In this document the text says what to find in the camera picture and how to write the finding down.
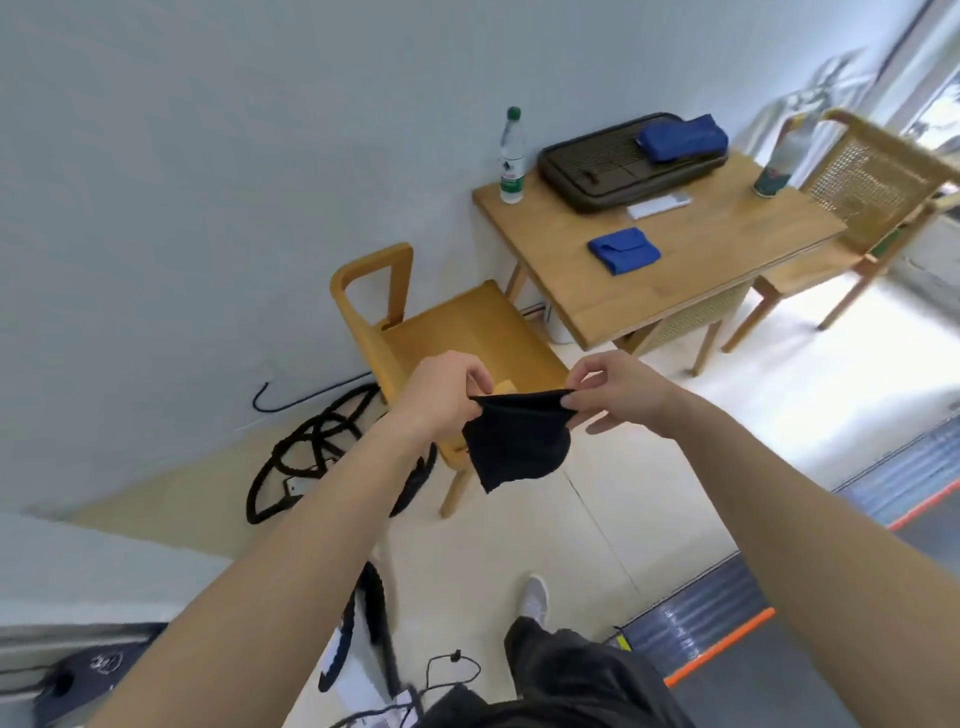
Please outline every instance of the water bottle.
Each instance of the water bottle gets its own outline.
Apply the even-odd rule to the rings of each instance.
[[[508,205],[523,199],[523,175],[526,148],[523,127],[520,126],[520,107],[507,109],[507,126],[500,137],[500,197]]]
[[[806,155],[813,146],[813,134],[817,131],[817,124],[830,106],[826,94],[816,110],[811,111],[804,118],[800,128],[787,132],[780,144],[774,149],[767,166],[760,172],[754,182],[754,192],[760,197],[773,197],[790,182],[794,172],[803,164]]]

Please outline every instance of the dark tray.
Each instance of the dark tray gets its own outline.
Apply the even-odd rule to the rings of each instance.
[[[683,121],[676,114],[652,113],[547,147],[537,161],[540,174],[574,209],[593,212],[652,197],[727,163],[726,153],[650,161],[636,135],[663,119]]]

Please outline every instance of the blue folded cloth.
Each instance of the blue folded cloth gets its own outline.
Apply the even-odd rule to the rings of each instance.
[[[730,140],[710,114],[690,121],[655,121],[636,135],[647,157],[655,162],[694,155],[726,154]]]
[[[611,232],[590,240],[587,247],[615,276],[660,260],[660,251],[637,228]]]

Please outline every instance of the chair seat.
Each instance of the chair seat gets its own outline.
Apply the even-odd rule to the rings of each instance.
[[[844,244],[843,235],[766,271],[762,278],[783,296],[805,291],[849,271],[863,257]]]
[[[476,354],[494,384],[509,379],[521,393],[561,389],[566,380],[564,363],[492,280],[385,329],[383,337],[408,374],[426,356],[454,350]]]

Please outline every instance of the shoe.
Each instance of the shoe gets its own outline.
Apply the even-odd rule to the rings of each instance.
[[[520,617],[529,617],[541,627],[546,626],[546,616],[550,610],[550,594],[546,591],[546,582],[534,573],[527,576],[520,594]]]

